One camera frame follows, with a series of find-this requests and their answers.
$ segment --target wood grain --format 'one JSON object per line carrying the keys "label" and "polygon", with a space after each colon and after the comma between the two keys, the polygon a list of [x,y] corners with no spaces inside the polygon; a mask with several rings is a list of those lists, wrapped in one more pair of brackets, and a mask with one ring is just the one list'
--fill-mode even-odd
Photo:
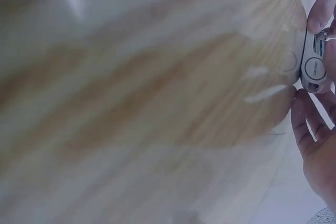
{"label": "wood grain", "polygon": [[1,223],[248,223],[288,143],[267,134],[301,0],[0,6]]}

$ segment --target white device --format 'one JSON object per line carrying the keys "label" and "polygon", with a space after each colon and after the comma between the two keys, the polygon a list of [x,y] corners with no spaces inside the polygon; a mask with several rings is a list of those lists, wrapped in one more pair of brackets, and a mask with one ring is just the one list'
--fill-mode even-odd
{"label": "white device", "polygon": [[310,93],[316,93],[322,82],[327,79],[327,73],[323,65],[323,55],[327,32],[310,34],[306,32],[305,46],[301,62],[301,83]]}

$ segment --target finger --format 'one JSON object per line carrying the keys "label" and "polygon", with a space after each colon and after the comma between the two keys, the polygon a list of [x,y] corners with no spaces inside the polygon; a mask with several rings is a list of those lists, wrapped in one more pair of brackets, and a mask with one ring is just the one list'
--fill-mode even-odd
{"label": "finger", "polygon": [[316,0],[308,16],[308,29],[311,33],[317,34],[326,26],[335,5],[336,0]]}
{"label": "finger", "polygon": [[328,137],[330,135],[330,129],[321,117],[320,112],[317,110],[308,92],[304,89],[300,89],[297,92],[296,98],[300,99],[303,104],[305,116],[316,140],[323,140]]}
{"label": "finger", "polygon": [[304,107],[300,99],[295,99],[293,102],[291,120],[296,143],[302,158],[305,159],[314,150],[316,142],[307,127]]}
{"label": "finger", "polygon": [[324,94],[316,94],[315,96],[321,102],[333,124],[336,124],[336,95],[329,91]]}
{"label": "finger", "polygon": [[323,56],[324,68],[327,76],[333,82],[336,82],[336,40],[331,39],[326,43]]}

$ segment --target fingernail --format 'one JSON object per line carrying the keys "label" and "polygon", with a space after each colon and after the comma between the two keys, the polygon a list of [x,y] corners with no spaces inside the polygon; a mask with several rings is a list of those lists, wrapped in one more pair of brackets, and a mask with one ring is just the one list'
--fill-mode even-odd
{"label": "fingernail", "polygon": [[308,28],[314,33],[319,33],[321,31],[320,22],[316,18],[311,17],[308,19]]}

